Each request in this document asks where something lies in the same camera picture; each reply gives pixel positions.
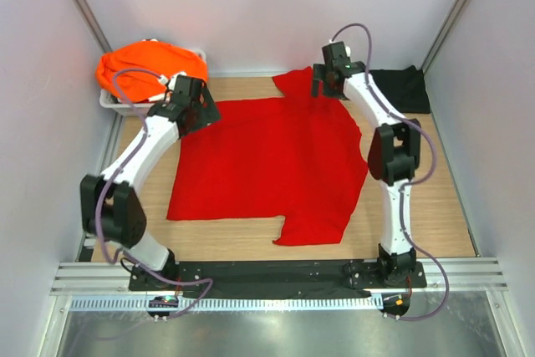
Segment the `red t-shirt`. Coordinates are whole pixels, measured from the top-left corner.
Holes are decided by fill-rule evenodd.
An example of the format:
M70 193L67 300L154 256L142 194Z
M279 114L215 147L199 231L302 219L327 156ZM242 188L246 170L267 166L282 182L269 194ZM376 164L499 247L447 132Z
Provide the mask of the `red t-shirt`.
M221 119L181 141L171 221L282 217L280 246L336 244L368 166L361 131L313 72L273 78L277 98L222 101Z

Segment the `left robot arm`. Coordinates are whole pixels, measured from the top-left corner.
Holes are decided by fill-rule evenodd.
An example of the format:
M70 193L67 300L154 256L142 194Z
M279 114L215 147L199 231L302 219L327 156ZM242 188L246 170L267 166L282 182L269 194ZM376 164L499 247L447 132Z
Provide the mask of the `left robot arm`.
M204 79L184 72L154 74L164 88L163 99L148 111L133 111L141 127L120 156L98 175L80 182L84 231L96 237L104 259L125 258L160 290L178 285L174 253L149 232L139 194L160 158L183 137L221 118Z

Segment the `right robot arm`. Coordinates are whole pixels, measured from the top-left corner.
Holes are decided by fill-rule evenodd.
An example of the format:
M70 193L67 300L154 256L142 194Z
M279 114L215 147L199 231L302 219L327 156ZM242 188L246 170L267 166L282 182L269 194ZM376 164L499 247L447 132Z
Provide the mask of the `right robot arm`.
M369 173L383 194L384 229L374 274L385 287L398 287L415 271L416 251L410 242L410 184L420 164L420 132L386 99L349 48L330 41L322 47L324 61L313 65L311 93L348 99L360 108L374 134L369 147Z

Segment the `orange t-shirt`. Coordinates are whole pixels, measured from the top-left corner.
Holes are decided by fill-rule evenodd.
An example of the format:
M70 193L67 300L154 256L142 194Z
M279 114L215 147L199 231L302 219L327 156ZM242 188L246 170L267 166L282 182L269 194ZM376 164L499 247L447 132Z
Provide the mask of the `orange t-shirt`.
M95 70L101 89L134 103L154 100L165 89L158 82L161 75L170 78L186 75L208 80L208 67L200 55L191 50L157 40L141 40L104 54Z

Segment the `white plastic basket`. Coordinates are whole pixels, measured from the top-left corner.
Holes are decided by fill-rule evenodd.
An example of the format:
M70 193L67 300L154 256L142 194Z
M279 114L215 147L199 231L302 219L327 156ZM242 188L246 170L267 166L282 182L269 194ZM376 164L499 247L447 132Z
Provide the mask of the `white plastic basket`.
M157 95L148 99L147 102L134 103L135 108L141 112L143 115L146 115L150 107L159 100L163 100L163 95ZM99 104L108 110L113 110L117 114L124 117L134 116L135 112L127 105L119 100L117 100L111 93L102 89L99 95Z

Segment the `folded black t-shirt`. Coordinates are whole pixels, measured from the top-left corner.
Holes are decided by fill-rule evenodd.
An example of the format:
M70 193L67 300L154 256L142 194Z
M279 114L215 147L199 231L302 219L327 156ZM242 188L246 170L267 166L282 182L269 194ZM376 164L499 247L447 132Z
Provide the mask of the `folded black t-shirt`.
M411 65L406 69L372 69L370 73L382 94L400 113L428 115L431 112L421 69Z

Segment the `right corner post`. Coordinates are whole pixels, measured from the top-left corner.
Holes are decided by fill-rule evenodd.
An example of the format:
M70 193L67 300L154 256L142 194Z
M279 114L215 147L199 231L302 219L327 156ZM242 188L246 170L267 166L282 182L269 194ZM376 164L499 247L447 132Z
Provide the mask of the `right corner post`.
M454 0L450 10L448 11L446 18L441 25L429 51L427 52L422 65L421 70L423 74L426 74L435 62L436 57L439 55L446 40L451 34L453 28L459 22L464 10L471 0Z

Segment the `corner post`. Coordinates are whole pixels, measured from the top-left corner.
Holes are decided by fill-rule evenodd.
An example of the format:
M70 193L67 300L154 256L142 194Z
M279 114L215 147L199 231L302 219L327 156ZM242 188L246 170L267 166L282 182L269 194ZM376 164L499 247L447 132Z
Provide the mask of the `corner post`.
M446 40L451 34L453 28L459 22L464 10L471 0L454 0L450 10L448 11L446 18L441 25L429 51L427 52L422 65L421 70L423 74L426 74L435 62L436 57L439 55Z
M106 38L89 2L87 0L73 0L75 7L78 9L82 19L93 35L95 42L98 44L102 53L112 51L109 40Z

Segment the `left corner post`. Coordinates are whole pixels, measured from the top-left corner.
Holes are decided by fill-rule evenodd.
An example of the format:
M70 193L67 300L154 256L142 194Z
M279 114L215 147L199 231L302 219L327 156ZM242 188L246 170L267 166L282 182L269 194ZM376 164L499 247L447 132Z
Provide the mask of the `left corner post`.
M112 51L109 40L106 38L89 2L87 0L73 0L75 7L78 9L82 19L93 35L95 42L98 44L102 53Z

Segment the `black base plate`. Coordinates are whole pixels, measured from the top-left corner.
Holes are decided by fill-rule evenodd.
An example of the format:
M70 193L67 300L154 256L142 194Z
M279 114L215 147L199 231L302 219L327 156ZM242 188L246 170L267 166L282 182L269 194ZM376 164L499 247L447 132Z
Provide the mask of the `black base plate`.
M219 299L336 299L365 298L373 289L387 293L408 286L425 288L421 263L411 273L386 278L372 260L230 261L166 264L164 278L193 282L213 281L208 298Z

